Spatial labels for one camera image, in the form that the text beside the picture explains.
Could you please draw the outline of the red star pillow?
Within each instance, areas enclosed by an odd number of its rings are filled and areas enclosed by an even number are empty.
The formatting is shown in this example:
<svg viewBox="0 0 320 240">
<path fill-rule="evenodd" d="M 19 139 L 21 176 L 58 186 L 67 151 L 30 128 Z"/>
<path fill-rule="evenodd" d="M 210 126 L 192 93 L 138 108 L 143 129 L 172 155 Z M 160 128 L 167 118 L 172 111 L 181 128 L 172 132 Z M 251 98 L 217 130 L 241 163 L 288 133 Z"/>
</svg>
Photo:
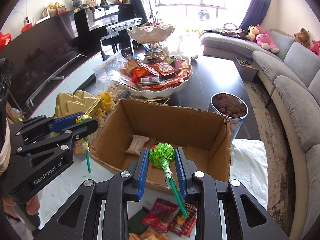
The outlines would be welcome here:
<svg viewBox="0 0 320 240">
<path fill-rule="evenodd" d="M 312 47 L 309 50 L 320 57 L 320 41 L 312 40 Z"/>
</svg>

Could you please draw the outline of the white tiered snack tray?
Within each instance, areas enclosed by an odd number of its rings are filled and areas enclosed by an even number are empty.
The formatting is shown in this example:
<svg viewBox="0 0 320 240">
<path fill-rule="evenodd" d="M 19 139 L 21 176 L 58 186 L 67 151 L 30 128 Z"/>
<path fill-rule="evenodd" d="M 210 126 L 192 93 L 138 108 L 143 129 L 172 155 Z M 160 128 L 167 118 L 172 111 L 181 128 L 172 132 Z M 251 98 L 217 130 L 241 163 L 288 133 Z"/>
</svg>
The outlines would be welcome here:
<svg viewBox="0 0 320 240">
<path fill-rule="evenodd" d="M 133 96 L 147 100 L 169 98 L 191 79 L 193 67 L 190 59 L 179 52 L 170 55 L 161 45 L 174 30 L 173 25 L 159 23 L 127 29 L 132 40 L 151 46 L 143 60 L 131 57 L 119 71 L 118 82 Z"/>
</svg>

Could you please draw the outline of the clear nut canister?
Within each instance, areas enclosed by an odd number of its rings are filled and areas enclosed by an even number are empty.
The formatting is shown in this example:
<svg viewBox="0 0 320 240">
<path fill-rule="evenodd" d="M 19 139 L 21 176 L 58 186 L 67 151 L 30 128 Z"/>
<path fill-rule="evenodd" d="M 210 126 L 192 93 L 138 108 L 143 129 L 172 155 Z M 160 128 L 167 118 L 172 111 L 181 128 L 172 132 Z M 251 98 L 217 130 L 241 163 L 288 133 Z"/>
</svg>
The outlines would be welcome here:
<svg viewBox="0 0 320 240">
<path fill-rule="evenodd" d="M 208 110 L 223 115 L 229 120 L 231 140 L 235 139 L 248 115 L 248 107 L 245 102 L 231 93 L 214 94 L 211 97 Z"/>
</svg>

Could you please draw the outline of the brown plush toy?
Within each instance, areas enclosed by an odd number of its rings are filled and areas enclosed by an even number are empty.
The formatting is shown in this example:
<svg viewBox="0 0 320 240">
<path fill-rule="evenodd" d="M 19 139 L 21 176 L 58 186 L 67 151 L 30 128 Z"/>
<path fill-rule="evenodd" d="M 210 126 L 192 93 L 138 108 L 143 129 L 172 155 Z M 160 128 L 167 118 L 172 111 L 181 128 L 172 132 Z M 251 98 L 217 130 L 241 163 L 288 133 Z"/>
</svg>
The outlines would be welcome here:
<svg viewBox="0 0 320 240">
<path fill-rule="evenodd" d="M 298 43 L 306 48 L 310 48 L 310 35 L 306 29 L 300 29 L 300 31 L 295 33 L 293 36 Z"/>
</svg>

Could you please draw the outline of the yellow green lollipop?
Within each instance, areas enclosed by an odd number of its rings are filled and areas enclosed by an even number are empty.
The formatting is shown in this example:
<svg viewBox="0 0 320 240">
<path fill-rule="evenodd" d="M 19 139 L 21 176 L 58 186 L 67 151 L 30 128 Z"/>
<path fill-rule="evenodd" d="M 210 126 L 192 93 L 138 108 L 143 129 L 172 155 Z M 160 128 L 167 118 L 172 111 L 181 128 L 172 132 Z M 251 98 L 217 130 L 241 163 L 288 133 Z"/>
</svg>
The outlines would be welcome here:
<svg viewBox="0 0 320 240">
<path fill-rule="evenodd" d="M 85 122 L 89 119 L 91 119 L 92 117 L 89 115 L 85 115 L 85 114 L 80 114 L 79 116 L 76 117 L 76 123 L 82 123 Z M 88 145 L 88 139 L 87 137 L 84 137 L 82 139 L 77 139 L 75 142 L 75 154 L 84 154 L 85 155 L 85 159 L 86 159 L 86 164 L 87 164 L 87 170 L 88 173 L 92 172 L 91 169 L 91 164 L 90 164 L 90 160 L 89 160 L 89 145 Z"/>
</svg>

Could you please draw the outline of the pink plush toy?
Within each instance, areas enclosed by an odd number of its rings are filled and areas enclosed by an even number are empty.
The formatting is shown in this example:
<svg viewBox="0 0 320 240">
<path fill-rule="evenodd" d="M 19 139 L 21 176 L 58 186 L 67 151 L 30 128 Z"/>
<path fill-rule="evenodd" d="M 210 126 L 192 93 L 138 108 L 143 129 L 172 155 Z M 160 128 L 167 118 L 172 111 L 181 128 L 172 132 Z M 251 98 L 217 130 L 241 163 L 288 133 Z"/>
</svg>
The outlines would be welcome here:
<svg viewBox="0 0 320 240">
<path fill-rule="evenodd" d="M 264 50 L 269 50 L 274 54 L 278 53 L 279 49 L 270 37 L 270 32 L 263 29 L 259 24 L 257 24 L 255 27 L 259 31 L 259 34 L 257 34 L 255 37 L 257 44 Z"/>
</svg>

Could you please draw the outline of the grey rabbit plush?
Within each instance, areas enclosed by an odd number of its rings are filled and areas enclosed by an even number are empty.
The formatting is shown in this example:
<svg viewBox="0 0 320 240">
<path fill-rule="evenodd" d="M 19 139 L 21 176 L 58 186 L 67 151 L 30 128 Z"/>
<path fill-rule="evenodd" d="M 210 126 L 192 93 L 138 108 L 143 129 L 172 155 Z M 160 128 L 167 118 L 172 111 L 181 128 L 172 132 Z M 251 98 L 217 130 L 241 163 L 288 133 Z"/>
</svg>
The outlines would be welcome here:
<svg viewBox="0 0 320 240">
<path fill-rule="evenodd" d="M 72 0 L 72 7 L 74 10 L 81 10 L 82 9 L 82 0 Z"/>
</svg>

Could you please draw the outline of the orange biscuit packet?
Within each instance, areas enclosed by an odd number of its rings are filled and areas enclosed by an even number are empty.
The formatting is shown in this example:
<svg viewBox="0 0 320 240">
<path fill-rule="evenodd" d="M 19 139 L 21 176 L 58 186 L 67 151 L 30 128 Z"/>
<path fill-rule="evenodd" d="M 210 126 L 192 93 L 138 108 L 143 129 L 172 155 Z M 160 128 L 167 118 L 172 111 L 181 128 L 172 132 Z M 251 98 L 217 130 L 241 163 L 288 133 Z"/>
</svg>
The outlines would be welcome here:
<svg viewBox="0 0 320 240">
<path fill-rule="evenodd" d="M 148 227 L 142 234 L 129 233 L 131 240 L 170 240 L 170 237 L 159 230 Z"/>
</svg>

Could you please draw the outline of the clear plastic bag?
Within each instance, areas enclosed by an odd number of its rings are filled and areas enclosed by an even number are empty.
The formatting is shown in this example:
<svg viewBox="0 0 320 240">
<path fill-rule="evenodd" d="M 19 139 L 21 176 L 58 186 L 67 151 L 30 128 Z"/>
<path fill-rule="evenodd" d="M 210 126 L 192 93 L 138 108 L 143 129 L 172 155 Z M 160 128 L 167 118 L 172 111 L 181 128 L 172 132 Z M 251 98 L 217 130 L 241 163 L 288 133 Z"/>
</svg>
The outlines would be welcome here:
<svg viewBox="0 0 320 240">
<path fill-rule="evenodd" d="M 94 68 L 95 87 L 98 92 L 106 91 L 114 81 L 120 78 L 120 70 L 127 63 L 121 51 L 106 59 L 100 66 Z"/>
</svg>

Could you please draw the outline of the yellow plush toy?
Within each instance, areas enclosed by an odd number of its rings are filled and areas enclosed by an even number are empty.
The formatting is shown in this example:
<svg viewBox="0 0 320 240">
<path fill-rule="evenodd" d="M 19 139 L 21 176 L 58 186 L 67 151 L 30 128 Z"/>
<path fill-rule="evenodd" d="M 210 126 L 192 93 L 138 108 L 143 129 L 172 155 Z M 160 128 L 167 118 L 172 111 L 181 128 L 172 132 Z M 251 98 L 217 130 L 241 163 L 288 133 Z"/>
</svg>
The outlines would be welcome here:
<svg viewBox="0 0 320 240">
<path fill-rule="evenodd" d="M 259 29 L 252 25 L 250 25 L 248 29 L 249 29 L 249 32 L 246 35 L 246 39 L 254 42 L 255 37 L 259 34 Z"/>
</svg>

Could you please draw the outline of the red heart balloon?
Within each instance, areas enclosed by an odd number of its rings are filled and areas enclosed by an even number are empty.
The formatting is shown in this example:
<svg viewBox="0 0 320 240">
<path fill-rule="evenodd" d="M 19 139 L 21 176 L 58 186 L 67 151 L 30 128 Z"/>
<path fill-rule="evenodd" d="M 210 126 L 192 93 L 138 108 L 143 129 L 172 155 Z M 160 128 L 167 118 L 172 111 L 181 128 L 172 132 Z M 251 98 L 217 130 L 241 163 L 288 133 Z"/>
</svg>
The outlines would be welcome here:
<svg viewBox="0 0 320 240">
<path fill-rule="evenodd" d="M 4 47 L 6 47 L 11 42 L 11 34 L 3 34 L 0 32 L 0 50 L 2 50 Z"/>
</svg>

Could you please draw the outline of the brown cardboard box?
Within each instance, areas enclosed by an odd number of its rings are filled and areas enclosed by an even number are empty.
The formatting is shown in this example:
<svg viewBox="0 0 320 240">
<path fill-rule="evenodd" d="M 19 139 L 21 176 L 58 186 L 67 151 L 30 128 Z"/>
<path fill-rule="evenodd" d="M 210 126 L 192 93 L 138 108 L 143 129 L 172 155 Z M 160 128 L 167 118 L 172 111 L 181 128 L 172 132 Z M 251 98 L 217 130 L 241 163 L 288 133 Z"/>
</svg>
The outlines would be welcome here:
<svg viewBox="0 0 320 240">
<path fill-rule="evenodd" d="M 107 116 L 94 136 L 90 155 L 104 168 L 117 174 L 137 161 L 139 155 L 130 153 L 135 137 L 145 137 L 145 147 L 151 151 L 161 148 L 181 148 L 187 160 L 212 178 L 228 182 L 231 166 L 229 122 L 219 114 L 188 107 L 122 99 Z"/>
</svg>

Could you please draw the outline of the Costa cookie packet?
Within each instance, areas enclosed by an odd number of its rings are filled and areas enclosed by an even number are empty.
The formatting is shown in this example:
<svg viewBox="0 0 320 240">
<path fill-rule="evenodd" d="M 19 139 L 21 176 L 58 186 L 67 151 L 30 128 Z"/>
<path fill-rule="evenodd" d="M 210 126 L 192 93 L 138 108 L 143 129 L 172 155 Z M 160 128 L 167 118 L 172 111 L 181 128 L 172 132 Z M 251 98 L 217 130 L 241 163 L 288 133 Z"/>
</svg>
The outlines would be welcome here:
<svg viewBox="0 0 320 240">
<path fill-rule="evenodd" d="M 197 220 L 197 201 L 189 201 L 184 204 L 188 211 L 189 217 L 185 218 L 182 211 L 179 211 L 174 219 L 170 222 L 168 230 L 180 237 L 189 238 L 196 225 Z"/>
</svg>

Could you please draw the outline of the clear candy jar gold lid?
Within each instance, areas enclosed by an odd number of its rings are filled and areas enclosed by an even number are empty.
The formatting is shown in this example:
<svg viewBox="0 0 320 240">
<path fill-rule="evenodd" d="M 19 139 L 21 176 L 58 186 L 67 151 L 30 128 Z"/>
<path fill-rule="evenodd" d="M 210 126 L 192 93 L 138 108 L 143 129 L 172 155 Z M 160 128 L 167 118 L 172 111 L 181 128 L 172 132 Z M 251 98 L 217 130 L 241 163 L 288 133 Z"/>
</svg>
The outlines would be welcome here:
<svg viewBox="0 0 320 240">
<path fill-rule="evenodd" d="M 55 116 L 63 118 L 82 112 L 93 116 L 101 107 L 101 97 L 77 90 L 75 94 L 59 93 L 56 96 Z"/>
</svg>

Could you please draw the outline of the black television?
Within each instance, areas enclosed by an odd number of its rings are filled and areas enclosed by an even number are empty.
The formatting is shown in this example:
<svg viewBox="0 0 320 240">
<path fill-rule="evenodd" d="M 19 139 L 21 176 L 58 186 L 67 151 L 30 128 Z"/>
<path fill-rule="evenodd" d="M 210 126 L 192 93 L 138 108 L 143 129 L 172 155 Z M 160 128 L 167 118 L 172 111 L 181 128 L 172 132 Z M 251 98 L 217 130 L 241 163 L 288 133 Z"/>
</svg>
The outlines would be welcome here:
<svg viewBox="0 0 320 240">
<path fill-rule="evenodd" d="M 68 76 L 83 63 L 74 12 L 51 17 L 17 36 L 1 57 L 13 63 L 9 102 L 29 112 L 43 86 L 59 74 Z"/>
</svg>

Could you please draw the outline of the small grey storage bin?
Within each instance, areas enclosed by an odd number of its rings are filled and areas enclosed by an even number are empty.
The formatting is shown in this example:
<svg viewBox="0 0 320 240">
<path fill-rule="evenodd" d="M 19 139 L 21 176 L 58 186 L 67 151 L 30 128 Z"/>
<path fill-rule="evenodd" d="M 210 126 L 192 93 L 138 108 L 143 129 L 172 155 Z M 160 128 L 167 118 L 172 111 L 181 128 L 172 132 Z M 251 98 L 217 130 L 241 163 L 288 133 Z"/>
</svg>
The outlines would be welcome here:
<svg viewBox="0 0 320 240">
<path fill-rule="evenodd" d="M 244 81 L 252 82 L 258 73 L 258 69 L 254 67 L 252 61 L 235 57 L 237 70 Z"/>
</svg>

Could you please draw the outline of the black piano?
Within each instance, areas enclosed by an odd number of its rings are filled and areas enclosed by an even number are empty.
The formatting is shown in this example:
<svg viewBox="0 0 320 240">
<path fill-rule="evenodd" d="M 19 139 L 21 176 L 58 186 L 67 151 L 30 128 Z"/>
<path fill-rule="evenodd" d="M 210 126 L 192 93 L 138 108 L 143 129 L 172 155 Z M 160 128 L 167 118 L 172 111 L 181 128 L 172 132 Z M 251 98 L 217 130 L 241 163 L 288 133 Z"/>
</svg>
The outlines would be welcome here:
<svg viewBox="0 0 320 240">
<path fill-rule="evenodd" d="M 80 50 L 99 50 L 111 46 L 114 53 L 124 50 L 134 55 L 132 39 L 127 29 L 142 24 L 132 4 L 100 5 L 81 9 L 74 14 L 78 32 L 76 44 Z"/>
</svg>

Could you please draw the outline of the dark green snack packet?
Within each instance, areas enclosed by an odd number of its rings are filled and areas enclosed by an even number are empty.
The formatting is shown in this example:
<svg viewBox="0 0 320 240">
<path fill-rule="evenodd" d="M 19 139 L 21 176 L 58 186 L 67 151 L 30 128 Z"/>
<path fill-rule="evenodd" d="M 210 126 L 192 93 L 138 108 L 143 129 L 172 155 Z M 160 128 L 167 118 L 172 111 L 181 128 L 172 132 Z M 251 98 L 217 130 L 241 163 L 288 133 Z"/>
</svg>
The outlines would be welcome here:
<svg viewBox="0 0 320 240">
<path fill-rule="evenodd" d="M 136 235 L 142 234 L 147 228 L 147 225 L 142 223 L 142 220 L 149 213 L 146 207 L 142 207 L 136 214 L 134 214 L 127 222 L 129 233 Z"/>
</svg>

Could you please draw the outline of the blue curtain right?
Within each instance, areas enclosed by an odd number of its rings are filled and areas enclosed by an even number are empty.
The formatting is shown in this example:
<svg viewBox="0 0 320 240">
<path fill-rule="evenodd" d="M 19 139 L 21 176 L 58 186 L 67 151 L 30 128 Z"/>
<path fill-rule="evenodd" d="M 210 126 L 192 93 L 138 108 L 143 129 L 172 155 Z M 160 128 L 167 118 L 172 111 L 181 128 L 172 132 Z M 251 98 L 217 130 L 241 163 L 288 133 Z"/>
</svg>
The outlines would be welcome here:
<svg viewBox="0 0 320 240">
<path fill-rule="evenodd" d="M 244 19 L 240 24 L 240 28 L 246 30 L 250 25 L 261 25 L 265 19 L 270 3 L 271 0 L 251 0 Z"/>
</svg>

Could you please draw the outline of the grey curved sofa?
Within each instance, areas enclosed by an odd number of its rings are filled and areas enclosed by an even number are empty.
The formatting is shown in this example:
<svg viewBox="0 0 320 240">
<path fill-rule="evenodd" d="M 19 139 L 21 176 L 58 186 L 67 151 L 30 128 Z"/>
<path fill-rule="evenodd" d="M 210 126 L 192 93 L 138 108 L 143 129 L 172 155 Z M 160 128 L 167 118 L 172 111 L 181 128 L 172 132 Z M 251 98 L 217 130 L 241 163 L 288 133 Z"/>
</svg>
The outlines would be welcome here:
<svg viewBox="0 0 320 240">
<path fill-rule="evenodd" d="M 274 54 L 256 43 L 212 31 L 200 35 L 205 55 L 253 61 L 289 141 L 295 173 L 291 239 L 319 239 L 319 57 L 272 29 Z"/>
</svg>

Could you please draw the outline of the red triangular snack packet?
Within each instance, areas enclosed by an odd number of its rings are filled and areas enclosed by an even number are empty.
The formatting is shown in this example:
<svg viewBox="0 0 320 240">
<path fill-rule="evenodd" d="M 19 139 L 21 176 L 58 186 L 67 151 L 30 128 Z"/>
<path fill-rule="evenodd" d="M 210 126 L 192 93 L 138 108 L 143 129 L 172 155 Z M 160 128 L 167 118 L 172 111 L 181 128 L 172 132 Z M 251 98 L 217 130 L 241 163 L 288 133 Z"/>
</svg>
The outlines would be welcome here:
<svg viewBox="0 0 320 240">
<path fill-rule="evenodd" d="M 167 232 L 169 224 L 178 210 L 177 204 L 157 198 L 148 214 L 143 218 L 142 224 L 161 232 Z"/>
</svg>

